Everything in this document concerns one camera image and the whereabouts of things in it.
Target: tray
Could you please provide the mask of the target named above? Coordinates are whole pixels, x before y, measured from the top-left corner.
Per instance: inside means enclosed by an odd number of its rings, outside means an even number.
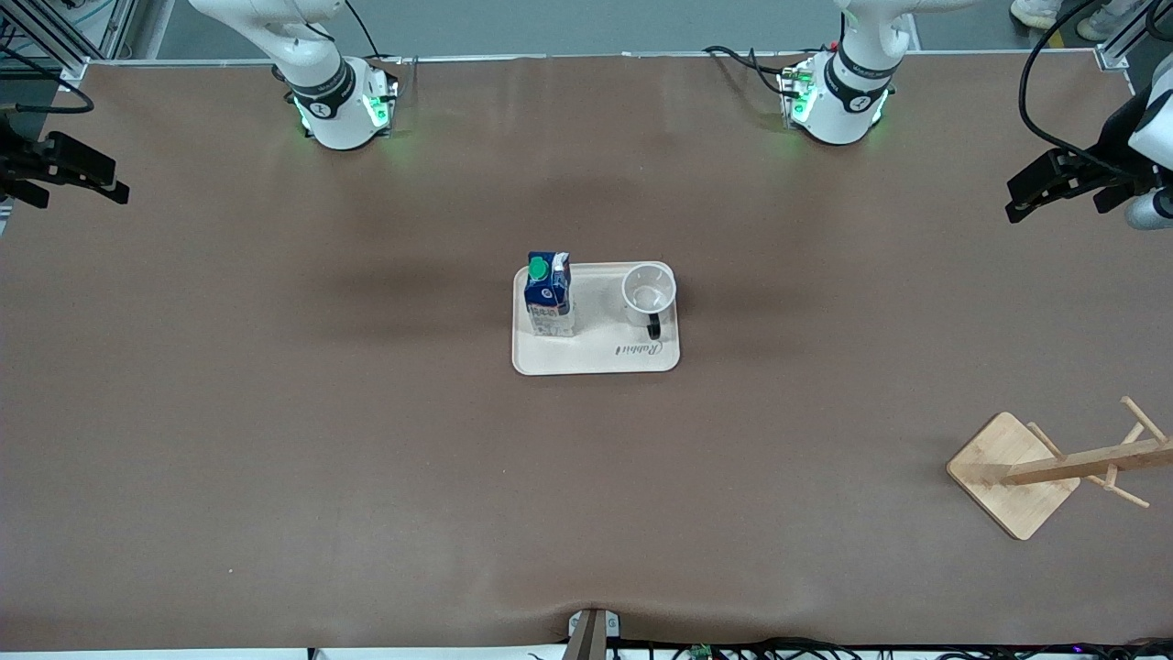
[[[513,363],[524,376],[670,372],[680,362],[680,329],[673,304],[660,314],[660,339],[628,321],[619,285],[640,263],[575,263],[570,290],[574,338],[538,338],[526,309],[527,268],[514,275]]]

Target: mug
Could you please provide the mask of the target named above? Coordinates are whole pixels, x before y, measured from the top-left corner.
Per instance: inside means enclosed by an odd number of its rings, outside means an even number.
[[[623,308],[632,324],[659,340],[660,314],[676,301],[676,275],[659,263],[642,263],[623,275]]]

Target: wooden base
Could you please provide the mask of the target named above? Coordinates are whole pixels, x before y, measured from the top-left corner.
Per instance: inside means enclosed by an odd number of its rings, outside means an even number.
[[[1062,479],[1024,487],[1001,483],[1011,467],[1044,458],[1051,458],[1046,445],[1013,415],[1002,413],[957,453],[947,470],[1003,530],[1026,540],[1080,482]]]

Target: shoe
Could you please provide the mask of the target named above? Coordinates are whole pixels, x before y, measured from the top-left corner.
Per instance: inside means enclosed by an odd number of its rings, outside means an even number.
[[[1010,4],[1010,14],[1026,27],[1051,29],[1062,5],[1063,0],[1015,0]]]
[[[1076,32],[1087,41],[1107,41],[1108,38],[1119,32],[1128,22],[1128,19],[1132,18],[1133,12],[1143,1],[1121,2],[1118,0],[1108,2],[1094,14],[1079,21],[1079,25],[1076,26]]]

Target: table surface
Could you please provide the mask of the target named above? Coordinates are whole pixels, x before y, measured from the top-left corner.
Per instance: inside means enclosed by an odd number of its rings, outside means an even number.
[[[1125,394],[1173,424],[1173,232],[1003,216],[1046,147],[1022,62],[909,57],[847,148],[708,59],[427,64],[354,152],[265,68],[91,67],[52,124],[131,204],[54,190],[0,241],[0,647],[541,642],[586,605],[673,640],[1169,634],[1168,472],[1028,543],[945,474],[1003,410],[1069,451]],[[1032,107],[1086,143],[1126,96],[1059,53]],[[515,374],[530,249],[671,264],[679,367]]]

